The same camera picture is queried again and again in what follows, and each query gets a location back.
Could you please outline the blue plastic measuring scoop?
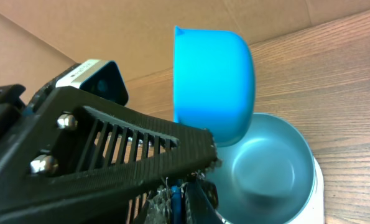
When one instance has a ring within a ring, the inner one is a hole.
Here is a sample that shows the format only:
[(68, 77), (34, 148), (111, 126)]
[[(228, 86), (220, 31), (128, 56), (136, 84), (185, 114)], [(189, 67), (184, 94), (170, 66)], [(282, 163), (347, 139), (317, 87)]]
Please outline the blue plastic measuring scoop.
[(223, 163), (206, 178), (216, 185), (218, 213), (231, 223), (247, 220), (234, 167), (251, 123), (255, 93), (251, 53), (238, 34), (175, 27), (173, 118), (212, 133)]

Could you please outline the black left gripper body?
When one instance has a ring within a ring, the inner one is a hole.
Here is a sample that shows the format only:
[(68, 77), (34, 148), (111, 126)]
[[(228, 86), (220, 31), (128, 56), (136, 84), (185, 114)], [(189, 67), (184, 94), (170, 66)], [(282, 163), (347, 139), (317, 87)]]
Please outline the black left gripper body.
[(21, 117), (25, 104), (20, 96), (24, 91), (20, 84), (0, 86), (0, 139)]

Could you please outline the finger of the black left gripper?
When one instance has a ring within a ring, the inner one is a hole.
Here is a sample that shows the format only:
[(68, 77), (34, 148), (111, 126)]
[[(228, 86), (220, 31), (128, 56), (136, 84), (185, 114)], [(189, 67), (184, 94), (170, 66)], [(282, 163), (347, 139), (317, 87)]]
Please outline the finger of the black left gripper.
[(56, 88), (0, 139), (0, 223), (133, 223), (151, 191), (217, 162), (207, 130)]
[(215, 184), (192, 178), (182, 185), (161, 185), (147, 196), (132, 221), (140, 224), (223, 224)]

